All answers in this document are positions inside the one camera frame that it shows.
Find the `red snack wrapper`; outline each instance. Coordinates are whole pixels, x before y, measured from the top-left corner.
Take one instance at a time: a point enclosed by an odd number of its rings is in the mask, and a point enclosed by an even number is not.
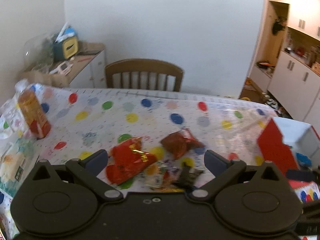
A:
[[[164,149],[174,155],[177,160],[185,153],[195,148],[203,148],[204,144],[193,137],[188,128],[183,128],[179,132],[171,133],[160,141]]]
[[[112,184],[121,184],[155,163],[155,155],[141,151],[141,137],[128,139],[111,149],[115,164],[106,167]]]

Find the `green dot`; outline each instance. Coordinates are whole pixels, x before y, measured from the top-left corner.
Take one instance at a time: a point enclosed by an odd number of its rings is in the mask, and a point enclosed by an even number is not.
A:
[[[104,110],[108,110],[108,109],[110,109],[112,106],[113,106],[113,102],[112,102],[112,101],[107,101],[107,102],[104,102],[104,103],[102,104],[102,108],[103,108]]]
[[[130,178],[124,183],[119,184],[118,186],[120,187],[120,189],[128,189],[132,186],[132,184],[133,184],[133,178]]]
[[[239,119],[243,118],[243,115],[239,111],[235,111],[235,116],[238,117]]]
[[[122,134],[118,137],[118,143],[124,142],[130,138],[132,138],[132,135],[130,135],[128,133]]]
[[[5,122],[4,122],[4,124],[3,124],[3,128],[4,128],[4,129],[9,128],[9,125],[8,125],[7,121],[5,121]]]

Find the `wooden chair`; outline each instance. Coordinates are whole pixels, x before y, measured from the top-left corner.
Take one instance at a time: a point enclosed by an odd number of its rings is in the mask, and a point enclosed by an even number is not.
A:
[[[169,62],[155,59],[125,59],[111,63],[105,67],[108,88],[114,88],[113,75],[120,73],[120,88],[124,88],[123,73],[129,73],[129,89],[132,89],[132,72],[138,73],[138,89],[141,87],[141,72],[147,72],[147,90],[150,89],[150,73],[156,73],[156,90],[159,90],[159,75],[164,74],[164,90],[168,89],[168,76],[175,77],[173,91],[179,92],[183,78],[183,70]]]

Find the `orange bottle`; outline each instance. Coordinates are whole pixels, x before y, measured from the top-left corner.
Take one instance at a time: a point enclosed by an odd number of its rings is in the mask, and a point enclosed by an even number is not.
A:
[[[37,139],[46,137],[51,130],[51,124],[42,110],[35,92],[29,89],[28,80],[20,80],[15,85],[15,89],[18,93],[18,105],[30,131]]]

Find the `tablecloth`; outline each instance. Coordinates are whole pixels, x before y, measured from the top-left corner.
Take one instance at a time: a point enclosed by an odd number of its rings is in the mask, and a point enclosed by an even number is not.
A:
[[[50,134],[37,141],[39,159],[63,164],[71,158],[84,159],[99,149],[115,146],[130,137],[143,138],[143,150],[155,154],[170,169],[186,162],[204,167],[207,149],[225,158],[240,158],[249,165],[263,162],[256,139],[268,119],[275,116],[268,106],[201,95],[164,91],[117,89],[58,89],[35,85],[36,95],[52,124]],[[160,140],[183,127],[205,147],[188,152],[174,161]],[[98,178],[109,183],[105,171]],[[214,176],[206,169],[196,181],[197,187]],[[151,191],[144,185],[143,173],[117,186],[128,191]],[[0,205],[7,234],[17,233],[8,210],[10,200]]]

